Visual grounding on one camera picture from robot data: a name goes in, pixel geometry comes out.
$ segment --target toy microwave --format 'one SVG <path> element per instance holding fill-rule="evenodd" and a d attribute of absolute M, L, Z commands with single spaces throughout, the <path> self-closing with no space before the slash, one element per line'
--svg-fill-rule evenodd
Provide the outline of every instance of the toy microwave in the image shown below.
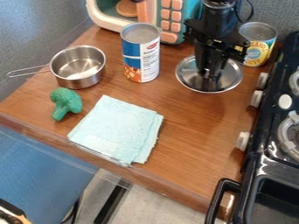
<path fill-rule="evenodd" d="M 161 28 L 161 41 L 184 41 L 187 18 L 200 18 L 201 0 L 87 0 L 90 18 L 100 27 L 120 32 L 122 27 L 145 22 Z"/>

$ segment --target stainless steel pot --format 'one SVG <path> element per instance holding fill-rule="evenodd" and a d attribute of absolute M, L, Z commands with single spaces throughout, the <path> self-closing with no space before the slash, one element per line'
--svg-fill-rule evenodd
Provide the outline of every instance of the stainless steel pot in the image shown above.
<path fill-rule="evenodd" d="M 51 71 L 62 87 L 71 89 L 89 88 L 101 80 L 106 56 L 100 49 L 90 45 L 77 45 L 58 52 L 50 61 L 48 70 L 24 73 L 35 66 L 7 73 L 10 78 Z"/>

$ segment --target can label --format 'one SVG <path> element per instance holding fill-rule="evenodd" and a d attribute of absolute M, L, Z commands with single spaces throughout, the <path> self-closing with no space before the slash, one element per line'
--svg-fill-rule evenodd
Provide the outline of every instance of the can label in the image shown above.
<path fill-rule="evenodd" d="M 250 41 L 247 49 L 245 65 L 248 67 L 259 67 L 267 62 L 274 48 L 275 39 L 269 41 Z"/>
<path fill-rule="evenodd" d="M 146 44 L 122 40 L 125 75 L 136 82 L 154 80 L 159 75 L 160 38 Z"/>

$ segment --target black stove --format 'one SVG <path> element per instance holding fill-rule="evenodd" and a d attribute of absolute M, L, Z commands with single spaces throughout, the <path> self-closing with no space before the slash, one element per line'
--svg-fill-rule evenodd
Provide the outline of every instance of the black stove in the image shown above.
<path fill-rule="evenodd" d="M 237 143 L 245 150 L 242 183 L 220 180 L 205 223 L 214 223 L 227 191 L 235 193 L 228 223 L 299 223 L 299 31 L 286 37 L 258 87 L 251 104 L 259 115 Z"/>

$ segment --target gray wall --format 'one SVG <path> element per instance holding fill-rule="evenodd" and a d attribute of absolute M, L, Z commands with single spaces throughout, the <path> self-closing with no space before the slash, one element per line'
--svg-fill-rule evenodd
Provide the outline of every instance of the gray wall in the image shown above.
<path fill-rule="evenodd" d="M 92 22 L 85 0 L 0 0 L 0 101 L 29 77 L 6 73 L 46 64 Z"/>
<path fill-rule="evenodd" d="M 272 25 L 279 32 L 279 40 L 288 33 L 299 31 L 299 0 L 250 0 L 254 4 L 254 17 L 250 21 L 259 21 Z M 243 0 L 242 17 L 249 15 L 250 6 Z"/>

